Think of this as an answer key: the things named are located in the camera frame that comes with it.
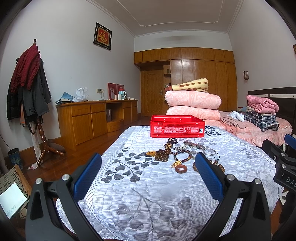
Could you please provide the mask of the amber pendant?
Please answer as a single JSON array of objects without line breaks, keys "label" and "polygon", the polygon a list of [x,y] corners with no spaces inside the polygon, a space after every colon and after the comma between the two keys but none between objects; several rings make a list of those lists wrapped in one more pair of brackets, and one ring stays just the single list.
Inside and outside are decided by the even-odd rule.
[{"label": "amber pendant", "polygon": [[156,155],[156,151],[148,151],[145,153],[146,157],[154,157]]}]

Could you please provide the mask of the blue folded cloth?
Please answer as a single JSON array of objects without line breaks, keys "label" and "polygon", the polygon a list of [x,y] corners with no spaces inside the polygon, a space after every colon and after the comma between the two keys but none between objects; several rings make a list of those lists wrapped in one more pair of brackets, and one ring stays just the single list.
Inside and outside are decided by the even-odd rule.
[{"label": "blue folded cloth", "polygon": [[63,95],[55,102],[56,105],[61,105],[64,103],[70,103],[72,102],[74,97],[67,92],[64,92]]}]

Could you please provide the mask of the white leaf-patterned quilt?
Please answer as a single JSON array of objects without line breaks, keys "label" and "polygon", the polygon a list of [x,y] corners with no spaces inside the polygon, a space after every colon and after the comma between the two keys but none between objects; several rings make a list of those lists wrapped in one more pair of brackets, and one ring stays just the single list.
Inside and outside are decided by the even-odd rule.
[{"label": "white leaf-patterned quilt", "polygon": [[[146,157],[164,148],[166,138],[152,138],[149,126],[128,128],[102,155],[102,166],[84,199],[78,202],[86,218],[102,238],[118,240],[192,240],[206,224],[218,201],[194,171],[188,154],[187,172],[177,173],[168,161]],[[253,146],[214,126],[205,127],[193,143],[214,149],[226,174],[238,180],[262,181],[268,206],[274,210],[283,188],[273,180],[273,160]]]}]

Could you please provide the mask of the pink folded duvet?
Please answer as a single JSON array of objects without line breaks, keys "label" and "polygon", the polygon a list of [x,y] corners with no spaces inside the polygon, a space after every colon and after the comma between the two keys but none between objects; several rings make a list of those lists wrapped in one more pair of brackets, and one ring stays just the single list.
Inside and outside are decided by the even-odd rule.
[{"label": "pink folded duvet", "polygon": [[216,110],[222,104],[222,99],[215,94],[186,90],[167,91],[165,93],[165,100],[169,107],[188,106]]},{"label": "pink folded duvet", "polygon": [[193,108],[189,106],[173,106],[170,107],[166,115],[192,115],[201,120],[218,121],[221,118],[221,114],[218,110],[206,109],[206,108]]}]

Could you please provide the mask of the dark blue waste bin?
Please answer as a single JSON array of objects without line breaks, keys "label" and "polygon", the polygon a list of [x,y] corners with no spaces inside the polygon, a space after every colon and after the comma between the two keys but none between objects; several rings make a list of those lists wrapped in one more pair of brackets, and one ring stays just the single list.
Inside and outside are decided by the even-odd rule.
[{"label": "dark blue waste bin", "polygon": [[18,148],[13,148],[8,151],[8,157],[10,159],[10,162],[13,166],[18,165],[18,167],[22,170],[23,169],[23,163],[20,156],[20,151]]}]

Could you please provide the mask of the wall intercom phone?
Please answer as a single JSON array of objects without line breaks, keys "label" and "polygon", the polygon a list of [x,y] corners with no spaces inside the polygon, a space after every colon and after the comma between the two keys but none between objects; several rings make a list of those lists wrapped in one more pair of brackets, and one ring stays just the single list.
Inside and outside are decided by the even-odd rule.
[{"label": "wall intercom phone", "polygon": [[249,79],[248,71],[243,71],[244,79],[247,81]]}]

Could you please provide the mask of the teal electric kettle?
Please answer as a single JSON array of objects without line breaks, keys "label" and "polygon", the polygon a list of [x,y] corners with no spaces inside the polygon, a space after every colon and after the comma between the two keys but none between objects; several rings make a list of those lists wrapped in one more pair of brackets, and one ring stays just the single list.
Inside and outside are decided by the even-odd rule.
[{"label": "teal electric kettle", "polygon": [[126,92],[123,89],[123,87],[119,87],[119,89],[118,89],[118,99],[119,100],[125,100],[126,99]]}]

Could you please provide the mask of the red metal tin box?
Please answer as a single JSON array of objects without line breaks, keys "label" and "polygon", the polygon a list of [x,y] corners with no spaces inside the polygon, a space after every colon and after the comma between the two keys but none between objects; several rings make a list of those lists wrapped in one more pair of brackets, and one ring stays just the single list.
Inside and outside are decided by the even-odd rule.
[{"label": "red metal tin box", "polygon": [[153,115],[152,138],[202,138],[205,122],[192,115]]}]

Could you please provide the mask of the plaid folded clothing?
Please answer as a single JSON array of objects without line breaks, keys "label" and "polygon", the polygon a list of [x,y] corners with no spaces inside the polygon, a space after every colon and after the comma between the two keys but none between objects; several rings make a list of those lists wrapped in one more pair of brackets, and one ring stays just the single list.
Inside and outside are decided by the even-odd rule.
[{"label": "plaid folded clothing", "polygon": [[277,131],[279,128],[279,122],[276,120],[275,115],[263,115],[252,111],[245,113],[244,119],[260,128],[262,132],[267,130]]}]

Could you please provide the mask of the framed red calligraphy picture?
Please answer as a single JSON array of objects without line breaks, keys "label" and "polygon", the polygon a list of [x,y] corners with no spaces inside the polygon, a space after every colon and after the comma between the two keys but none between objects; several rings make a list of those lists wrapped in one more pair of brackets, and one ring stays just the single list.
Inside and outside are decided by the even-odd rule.
[{"label": "framed red calligraphy picture", "polygon": [[104,49],[111,50],[112,31],[108,28],[96,23],[93,44]]}]

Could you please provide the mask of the dark grey jacket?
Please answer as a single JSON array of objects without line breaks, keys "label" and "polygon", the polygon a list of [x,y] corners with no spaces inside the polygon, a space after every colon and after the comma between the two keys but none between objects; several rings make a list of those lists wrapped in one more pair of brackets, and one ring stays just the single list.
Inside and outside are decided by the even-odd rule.
[{"label": "dark grey jacket", "polygon": [[11,121],[20,118],[23,112],[26,123],[36,122],[37,118],[42,118],[43,114],[49,112],[50,102],[51,92],[44,72],[44,61],[41,60],[30,90],[19,86],[15,92],[8,91],[6,117]]}]

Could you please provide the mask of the silver bangle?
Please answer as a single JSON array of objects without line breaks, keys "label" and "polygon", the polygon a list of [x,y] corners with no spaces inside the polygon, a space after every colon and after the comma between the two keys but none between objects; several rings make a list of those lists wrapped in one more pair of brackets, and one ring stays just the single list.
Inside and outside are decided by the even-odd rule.
[{"label": "silver bangle", "polygon": [[204,155],[207,155],[207,156],[215,156],[216,155],[216,151],[214,149],[211,149],[211,148],[208,148],[208,147],[205,147],[202,152],[204,153]]}]

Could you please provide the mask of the lower pink folded duvet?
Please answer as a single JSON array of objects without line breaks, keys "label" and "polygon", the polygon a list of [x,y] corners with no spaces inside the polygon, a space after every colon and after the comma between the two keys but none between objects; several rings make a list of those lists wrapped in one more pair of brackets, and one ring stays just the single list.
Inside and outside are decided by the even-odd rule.
[{"label": "lower pink folded duvet", "polygon": [[221,118],[221,114],[218,110],[206,109],[206,108],[193,108],[189,106],[173,106],[170,107],[166,115],[192,115],[201,120],[218,121]]}]

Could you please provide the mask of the yellow brown-spotted blanket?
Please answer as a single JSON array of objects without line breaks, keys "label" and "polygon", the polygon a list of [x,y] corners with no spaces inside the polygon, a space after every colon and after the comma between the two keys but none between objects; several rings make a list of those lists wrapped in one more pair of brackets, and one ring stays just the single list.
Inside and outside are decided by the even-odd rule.
[{"label": "yellow brown-spotted blanket", "polygon": [[207,78],[200,78],[197,80],[175,84],[172,85],[172,90],[179,91],[179,90],[187,90],[187,91],[199,91],[199,92],[208,92],[208,79]]}]

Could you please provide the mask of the red photo frame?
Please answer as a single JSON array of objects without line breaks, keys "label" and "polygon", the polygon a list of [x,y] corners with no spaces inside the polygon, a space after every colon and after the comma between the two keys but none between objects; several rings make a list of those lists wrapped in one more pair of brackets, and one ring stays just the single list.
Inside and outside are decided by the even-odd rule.
[{"label": "red photo frame", "polygon": [[108,83],[107,90],[109,99],[115,100],[115,96],[118,96],[119,91],[125,90],[125,86],[122,84]]}]

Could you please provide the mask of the pink bed sheet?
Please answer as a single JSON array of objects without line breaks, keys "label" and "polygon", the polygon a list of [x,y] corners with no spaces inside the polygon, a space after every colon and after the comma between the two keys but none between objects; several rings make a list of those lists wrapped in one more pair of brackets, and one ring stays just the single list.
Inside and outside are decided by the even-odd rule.
[{"label": "pink bed sheet", "polygon": [[264,140],[268,139],[272,143],[281,146],[285,141],[286,134],[292,134],[292,126],[290,123],[282,118],[276,118],[279,123],[279,128],[276,131],[261,129],[249,121],[241,122],[229,116],[229,112],[221,111],[219,120],[204,120],[208,126],[216,126],[225,130],[236,137],[243,139],[250,144],[262,147]]}]

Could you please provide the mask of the white plastic bag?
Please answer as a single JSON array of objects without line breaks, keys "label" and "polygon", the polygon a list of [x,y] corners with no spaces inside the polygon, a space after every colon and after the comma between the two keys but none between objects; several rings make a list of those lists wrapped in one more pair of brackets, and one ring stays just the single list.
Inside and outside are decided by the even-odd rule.
[{"label": "white plastic bag", "polygon": [[88,89],[87,87],[80,87],[79,89],[76,90],[75,95],[74,95],[74,102],[83,102],[88,100]]}]

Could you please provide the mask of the dark wooden headboard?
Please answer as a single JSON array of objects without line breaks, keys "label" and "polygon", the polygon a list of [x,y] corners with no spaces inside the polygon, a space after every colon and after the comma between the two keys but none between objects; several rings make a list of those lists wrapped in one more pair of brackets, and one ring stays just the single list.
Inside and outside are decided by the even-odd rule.
[{"label": "dark wooden headboard", "polygon": [[296,87],[281,87],[261,90],[252,90],[248,95],[266,97],[279,106],[276,114],[279,118],[288,121],[292,126],[292,133],[295,135],[295,111],[296,111]]}]

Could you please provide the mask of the wooden sideboard cabinet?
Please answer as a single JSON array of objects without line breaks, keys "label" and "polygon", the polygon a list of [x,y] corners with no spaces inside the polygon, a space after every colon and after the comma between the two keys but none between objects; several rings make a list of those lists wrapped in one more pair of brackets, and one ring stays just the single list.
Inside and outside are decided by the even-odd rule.
[{"label": "wooden sideboard cabinet", "polygon": [[62,142],[70,150],[138,118],[137,100],[71,102],[57,106],[57,113]]}]

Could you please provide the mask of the dark red coat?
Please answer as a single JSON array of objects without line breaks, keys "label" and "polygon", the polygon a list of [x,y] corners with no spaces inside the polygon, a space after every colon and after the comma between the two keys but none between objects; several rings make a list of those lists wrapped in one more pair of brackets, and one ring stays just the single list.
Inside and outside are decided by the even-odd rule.
[{"label": "dark red coat", "polygon": [[18,87],[30,90],[40,66],[40,53],[36,44],[32,44],[18,59],[11,77],[9,90],[15,92]]}]

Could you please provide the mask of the woven patterned basket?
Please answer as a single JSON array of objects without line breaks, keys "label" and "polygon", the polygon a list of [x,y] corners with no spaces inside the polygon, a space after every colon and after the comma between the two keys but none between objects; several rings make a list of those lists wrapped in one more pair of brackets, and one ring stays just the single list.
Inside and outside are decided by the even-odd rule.
[{"label": "woven patterned basket", "polygon": [[18,165],[1,177],[1,208],[9,219],[25,208],[31,192],[32,187]]}]

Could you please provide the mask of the wooden wardrobe wall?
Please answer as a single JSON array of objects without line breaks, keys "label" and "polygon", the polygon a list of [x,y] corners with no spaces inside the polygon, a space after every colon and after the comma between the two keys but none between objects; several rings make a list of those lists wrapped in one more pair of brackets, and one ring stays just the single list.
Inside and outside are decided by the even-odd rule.
[{"label": "wooden wardrobe wall", "polygon": [[222,99],[218,108],[233,111],[237,104],[237,76],[232,51],[175,47],[134,53],[134,64],[140,69],[141,114],[165,114],[166,85],[207,78],[211,94]]}]

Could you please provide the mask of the pink folded clothing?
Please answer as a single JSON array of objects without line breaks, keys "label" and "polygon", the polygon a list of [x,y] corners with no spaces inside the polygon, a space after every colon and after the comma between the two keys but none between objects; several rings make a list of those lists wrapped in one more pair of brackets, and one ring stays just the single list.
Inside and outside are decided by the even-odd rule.
[{"label": "pink folded clothing", "polygon": [[276,114],[279,111],[278,105],[269,98],[248,95],[246,99],[248,106],[258,113]]}]

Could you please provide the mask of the upper pink folded duvet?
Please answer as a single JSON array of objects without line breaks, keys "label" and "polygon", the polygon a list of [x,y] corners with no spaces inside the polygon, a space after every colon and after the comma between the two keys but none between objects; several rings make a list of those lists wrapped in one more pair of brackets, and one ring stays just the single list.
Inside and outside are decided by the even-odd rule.
[{"label": "upper pink folded duvet", "polygon": [[216,110],[222,104],[222,99],[215,94],[186,90],[167,91],[165,93],[165,100],[169,107],[188,106]]}]

